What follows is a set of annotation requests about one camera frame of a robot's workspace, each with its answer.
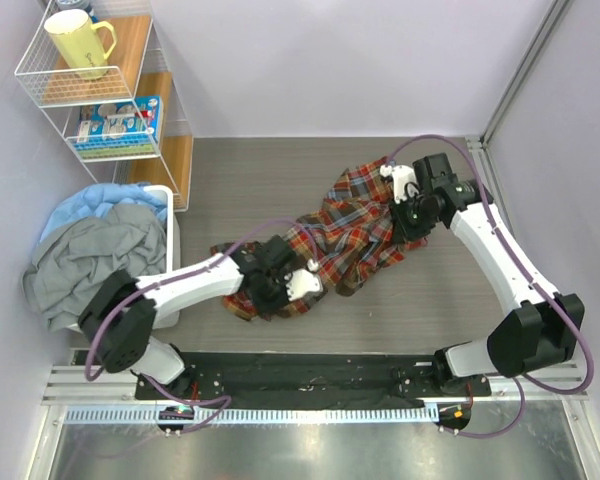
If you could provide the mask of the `plaid flannel shirt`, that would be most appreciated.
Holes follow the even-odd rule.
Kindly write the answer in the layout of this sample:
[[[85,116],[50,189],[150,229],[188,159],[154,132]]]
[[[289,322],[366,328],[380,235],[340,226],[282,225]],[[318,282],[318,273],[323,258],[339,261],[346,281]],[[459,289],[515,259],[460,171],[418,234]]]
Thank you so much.
[[[389,202],[392,183],[381,175],[384,157],[346,169],[325,194],[320,208],[297,218],[311,233],[308,238],[296,227],[283,234],[296,253],[305,259],[317,247],[319,276],[323,291],[309,295],[264,316],[290,318],[310,311],[324,296],[333,292],[350,297],[384,268],[403,261],[410,250],[428,240],[394,243]]]

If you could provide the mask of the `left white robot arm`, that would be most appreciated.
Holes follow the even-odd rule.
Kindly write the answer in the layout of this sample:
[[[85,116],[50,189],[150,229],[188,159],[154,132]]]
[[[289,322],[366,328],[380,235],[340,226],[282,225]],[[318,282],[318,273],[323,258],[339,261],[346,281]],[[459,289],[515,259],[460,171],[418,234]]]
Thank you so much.
[[[77,321],[90,343],[86,379],[130,370],[157,382],[170,398],[189,396],[193,368],[175,346],[153,337],[153,329],[182,309],[236,292],[246,293],[258,313],[274,313],[290,303],[287,283],[298,259],[275,235],[165,274],[135,278],[125,270],[113,272]]]

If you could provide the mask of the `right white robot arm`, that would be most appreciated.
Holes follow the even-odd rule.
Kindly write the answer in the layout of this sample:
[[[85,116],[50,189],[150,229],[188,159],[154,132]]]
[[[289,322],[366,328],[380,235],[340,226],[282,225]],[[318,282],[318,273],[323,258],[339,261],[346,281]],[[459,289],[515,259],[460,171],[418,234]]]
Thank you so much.
[[[468,378],[526,376],[572,359],[583,302],[561,294],[539,273],[477,180],[459,179],[444,153],[411,166],[386,163],[380,175],[391,184],[393,242],[415,242],[444,225],[472,254],[503,310],[487,337],[435,352],[431,380],[437,391],[452,395]]]

